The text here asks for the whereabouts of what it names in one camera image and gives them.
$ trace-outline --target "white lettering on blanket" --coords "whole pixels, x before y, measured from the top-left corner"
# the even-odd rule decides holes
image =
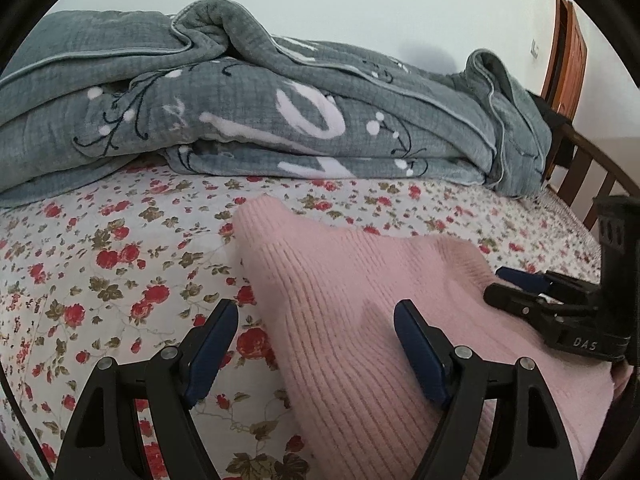
[[[249,141],[256,142],[257,144],[269,144],[271,146],[287,146],[298,153],[305,155],[323,155],[321,152],[316,152],[302,144],[294,142],[293,140],[283,139],[277,135],[257,130],[244,124],[238,124],[233,121],[223,119],[210,112],[203,112],[200,114],[200,122],[211,124],[217,129],[223,136],[229,137],[227,140],[238,140],[239,142]]]
[[[346,131],[344,117],[335,105],[335,101],[330,101],[321,91],[311,86],[296,83],[295,81],[289,82],[288,85],[318,109],[327,126],[327,129],[323,130],[305,119],[289,97],[278,89],[276,91],[276,99],[278,100],[276,108],[296,131],[324,140],[339,137]]]
[[[290,162],[280,162],[278,163],[278,168],[288,173],[301,176],[302,178],[354,178],[353,173],[334,158],[330,156],[318,156],[316,159],[322,167],[322,170],[299,166],[298,164],[291,164]]]

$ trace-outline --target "bedsheet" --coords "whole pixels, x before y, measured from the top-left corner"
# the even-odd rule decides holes
[[[514,200],[434,180],[183,176],[157,164],[134,162],[54,200],[0,212],[2,365],[53,465],[99,358],[147,359],[204,323],[219,298],[233,298],[238,334],[192,411],[212,462],[227,480],[321,478],[234,240],[235,208],[262,193],[297,214],[374,234],[466,238],[494,267],[599,279],[599,246],[549,193]],[[148,406],[137,404],[153,476],[164,479]],[[44,478],[4,399],[0,406],[0,431]]]

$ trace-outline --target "pink garment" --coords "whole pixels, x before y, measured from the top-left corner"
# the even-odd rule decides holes
[[[266,196],[238,209],[234,229],[293,409],[327,478],[411,478],[440,420],[394,331],[393,309],[406,298],[454,345],[509,364],[533,358],[583,472],[612,401],[610,364],[550,351],[526,323],[485,304],[495,277],[470,242],[335,228]],[[493,409],[485,403],[469,479],[482,467]]]

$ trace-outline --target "black cable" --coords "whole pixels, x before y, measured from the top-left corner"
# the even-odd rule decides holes
[[[47,461],[46,457],[44,456],[44,452],[40,447],[40,443],[38,442],[38,439],[33,434],[33,431],[31,431],[31,428],[27,423],[27,419],[24,418],[24,414],[22,413],[22,410],[20,409],[18,402],[15,400],[14,394],[12,393],[11,387],[9,386],[9,381],[7,380],[6,375],[4,374],[4,368],[2,368],[2,365],[0,365],[0,386],[2,386],[2,390],[4,391],[6,398],[9,400],[9,405],[11,406],[11,409],[15,413],[15,416],[18,419],[18,422],[20,422],[20,426],[22,427],[22,430],[27,435],[29,442],[31,442],[31,445],[33,446],[33,450],[36,452],[36,455],[40,459],[40,462],[42,463],[42,467],[44,468],[45,473],[47,474],[50,480],[53,480],[53,469],[51,469],[51,466],[49,465],[49,461]]]

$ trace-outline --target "folded blanket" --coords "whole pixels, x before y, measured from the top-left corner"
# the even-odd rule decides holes
[[[533,358],[583,471],[612,401],[610,364],[550,351],[528,324],[485,304],[495,277],[470,242],[334,228],[268,197],[245,203],[233,222],[293,409],[327,478],[409,479],[439,422],[394,331],[405,298],[454,345],[509,364]],[[493,412],[486,402],[467,479],[479,475]]]
[[[363,48],[273,37],[228,0],[174,17],[50,14],[0,76],[0,206],[153,151],[179,173],[423,176],[533,195],[550,142],[489,51],[435,75]]]

